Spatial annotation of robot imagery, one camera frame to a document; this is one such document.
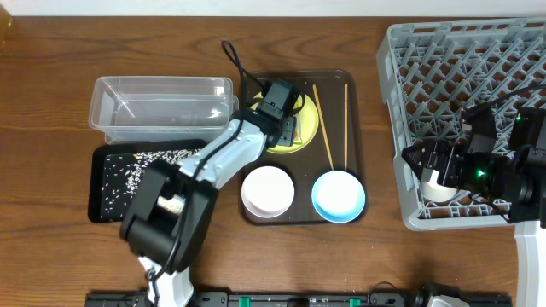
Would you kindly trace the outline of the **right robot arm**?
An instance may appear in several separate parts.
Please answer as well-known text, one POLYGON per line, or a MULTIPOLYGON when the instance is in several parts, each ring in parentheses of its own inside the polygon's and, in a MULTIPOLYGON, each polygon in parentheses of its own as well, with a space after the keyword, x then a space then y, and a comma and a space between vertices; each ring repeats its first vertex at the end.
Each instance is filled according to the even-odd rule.
POLYGON ((511 204, 518 252, 517 306, 545 305, 545 111, 523 107, 515 115, 509 158, 472 152, 438 140, 405 148, 402 158, 420 182, 466 190, 511 204))

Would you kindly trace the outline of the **rice leftovers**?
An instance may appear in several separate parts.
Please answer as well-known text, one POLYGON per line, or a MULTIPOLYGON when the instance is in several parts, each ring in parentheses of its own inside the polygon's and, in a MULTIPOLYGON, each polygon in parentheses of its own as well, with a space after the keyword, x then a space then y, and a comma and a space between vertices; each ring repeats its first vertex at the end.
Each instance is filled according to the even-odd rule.
POLYGON ((152 162, 159 159, 174 164, 197 152, 198 149, 179 149, 107 155, 99 187, 100 220, 118 222, 123 219, 146 168, 152 162))

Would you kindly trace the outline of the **green snack wrapper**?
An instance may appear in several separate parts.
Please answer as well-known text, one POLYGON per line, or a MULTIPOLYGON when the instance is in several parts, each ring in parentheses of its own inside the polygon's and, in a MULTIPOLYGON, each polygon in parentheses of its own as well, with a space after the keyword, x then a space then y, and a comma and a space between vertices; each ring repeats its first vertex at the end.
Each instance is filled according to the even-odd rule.
POLYGON ((297 119, 295 119, 294 122, 295 122, 295 126, 293 129, 293 143, 301 144, 302 138, 301 138, 301 131, 300 131, 300 123, 297 119))

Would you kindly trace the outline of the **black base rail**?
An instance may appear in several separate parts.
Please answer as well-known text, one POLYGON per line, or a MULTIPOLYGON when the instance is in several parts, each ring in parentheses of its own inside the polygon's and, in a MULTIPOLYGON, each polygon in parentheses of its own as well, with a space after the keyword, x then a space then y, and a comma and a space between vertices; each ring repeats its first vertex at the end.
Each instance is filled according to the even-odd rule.
POLYGON ((152 285, 146 292, 91 292, 84 307, 188 306, 188 307, 512 307, 503 293, 463 292, 457 287, 425 283, 413 292, 381 281, 367 292, 348 293, 233 293, 227 288, 176 287, 169 291, 152 285))

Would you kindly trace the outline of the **grey dishwasher rack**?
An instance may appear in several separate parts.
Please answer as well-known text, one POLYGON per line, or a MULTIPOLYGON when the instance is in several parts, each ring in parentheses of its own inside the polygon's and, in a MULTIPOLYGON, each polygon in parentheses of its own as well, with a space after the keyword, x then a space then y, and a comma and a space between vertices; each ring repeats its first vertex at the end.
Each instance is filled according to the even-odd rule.
POLYGON ((422 195, 404 148, 438 138, 467 140, 466 107, 545 83, 545 19, 395 24, 376 55, 392 124, 393 169, 404 225, 413 231, 502 227, 487 200, 466 191, 447 202, 422 195))

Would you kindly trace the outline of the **left wooden chopstick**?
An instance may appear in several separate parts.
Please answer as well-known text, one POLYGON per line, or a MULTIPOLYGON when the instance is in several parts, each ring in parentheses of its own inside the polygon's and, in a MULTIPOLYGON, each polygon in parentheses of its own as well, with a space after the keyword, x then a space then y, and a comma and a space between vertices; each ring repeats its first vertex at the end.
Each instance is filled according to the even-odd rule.
POLYGON ((313 94, 315 96, 315 103, 316 103, 316 106, 317 106, 317 113, 318 113, 318 118, 319 118, 319 122, 320 122, 321 129, 322 129, 322 136, 323 136, 323 141, 324 141, 324 145, 325 145, 327 156, 328 156, 329 166, 330 166, 331 171, 333 171, 334 170, 334 163, 333 163, 332 154, 331 154, 331 150, 330 150, 330 146, 329 146, 328 133, 327 133, 327 129, 326 129, 324 118, 323 118, 322 106, 321 106, 320 98, 319 98, 319 95, 318 95, 317 85, 313 84, 312 89, 313 89, 313 94))

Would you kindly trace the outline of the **blue bowl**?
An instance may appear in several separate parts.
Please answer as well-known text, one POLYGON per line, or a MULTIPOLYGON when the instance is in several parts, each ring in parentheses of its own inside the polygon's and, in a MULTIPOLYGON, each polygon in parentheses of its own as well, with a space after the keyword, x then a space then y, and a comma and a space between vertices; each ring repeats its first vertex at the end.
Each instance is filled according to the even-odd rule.
POLYGON ((366 210, 366 193, 357 177, 346 171, 328 171, 313 184, 311 202, 330 223, 350 223, 366 210))

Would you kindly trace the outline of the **clear plastic bin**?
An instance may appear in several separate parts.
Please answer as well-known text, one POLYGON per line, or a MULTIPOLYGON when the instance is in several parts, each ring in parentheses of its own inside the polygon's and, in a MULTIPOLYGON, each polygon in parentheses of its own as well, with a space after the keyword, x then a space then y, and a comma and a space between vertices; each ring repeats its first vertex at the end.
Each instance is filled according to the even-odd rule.
POLYGON ((226 77, 108 76, 96 80, 89 125, 107 143, 210 142, 238 107, 226 77))

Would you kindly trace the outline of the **black plastic tray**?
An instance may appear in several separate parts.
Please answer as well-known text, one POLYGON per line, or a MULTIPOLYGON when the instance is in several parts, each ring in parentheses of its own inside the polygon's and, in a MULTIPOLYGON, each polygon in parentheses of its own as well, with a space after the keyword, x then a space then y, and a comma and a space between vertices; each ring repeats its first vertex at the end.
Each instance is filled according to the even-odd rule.
POLYGON ((112 223, 101 221, 99 218, 99 187, 102 183, 102 167, 104 159, 109 154, 131 154, 140 152, 169 151, 179 149, 198 149, 205 147, 203 140, 182 140, 163 142, 126 142, 100 146, 92 156, 92 167, 90 174, 90 192, 88 204, 88 219, 93 223, 112 223))

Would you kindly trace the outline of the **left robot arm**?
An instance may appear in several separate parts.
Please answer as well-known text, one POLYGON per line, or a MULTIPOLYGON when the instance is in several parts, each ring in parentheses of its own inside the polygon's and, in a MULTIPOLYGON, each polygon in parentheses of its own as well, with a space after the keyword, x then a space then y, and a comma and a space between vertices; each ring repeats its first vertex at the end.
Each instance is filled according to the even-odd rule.
POLYGON ((198 153, 148 166, 119 236, 146 271, 148 301, 184 306, 193 296, 189 266, 202 247, 218 192, 244 166, 274 147, 293 112, 247 108, 198 153))

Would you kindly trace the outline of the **white cup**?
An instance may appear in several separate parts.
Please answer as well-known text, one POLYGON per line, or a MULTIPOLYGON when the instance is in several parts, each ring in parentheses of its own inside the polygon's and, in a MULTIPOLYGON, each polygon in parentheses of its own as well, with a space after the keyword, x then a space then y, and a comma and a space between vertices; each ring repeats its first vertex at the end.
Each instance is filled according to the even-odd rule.
POLYGON ((424 198, 433 202, 446 202, 451 200, 458 190, 438 184, 439 172, 425 168, 421 174, 421 193, 424 198))

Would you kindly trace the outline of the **dark brown serving tray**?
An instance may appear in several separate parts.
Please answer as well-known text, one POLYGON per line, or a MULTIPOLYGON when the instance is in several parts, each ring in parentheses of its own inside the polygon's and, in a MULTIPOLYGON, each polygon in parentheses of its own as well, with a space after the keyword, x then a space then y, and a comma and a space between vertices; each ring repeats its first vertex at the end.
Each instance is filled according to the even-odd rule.
MULTIPOLYGON (((344 83, 348 84, 348 168, 347 171, 365 183, 362 137, 359 123, 358 99, 353 76, 345 70, 300 70, 256 72, 254 76, 264 82, 279 78, 304 91, 313 101, 312 85, 317 85, 334 169, 344 170, 344 83)), ((274 218, 255 217, 239 202, 241 217, 255 226, 313 225, 326 224, 311 202, 314 182, 330 171, 328 156, 323 141, 322 129, 311 143, 295 153, 276 154, 266 152, 257 161, 243 168, 239 182, 260 166, 276 166, 283 169, 293 180, 295 196, 292 205, 281 216, 274 218)))

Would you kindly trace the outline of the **yellow plate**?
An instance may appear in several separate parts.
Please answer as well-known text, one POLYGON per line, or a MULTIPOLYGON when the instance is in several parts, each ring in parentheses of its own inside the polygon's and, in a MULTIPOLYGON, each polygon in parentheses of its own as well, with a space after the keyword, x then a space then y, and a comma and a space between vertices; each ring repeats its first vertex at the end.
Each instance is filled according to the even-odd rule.
POLYGON ((293 144, 292 147, 282 147, 276 146, 269 148, 268 152, 272 154, 292 154, 300 149, 304 148, 306 145, 310 144, 312 139, 318 130, 319 118, 317 113, 317 107, 314 101, 305 94, 305 98, 300 97, 297 101, 296 106, 299 107, 301 102, 304 102, 305 105, 303 108, 295 115, 296 119, 300 123, 301 131, 301 144, 293 144))

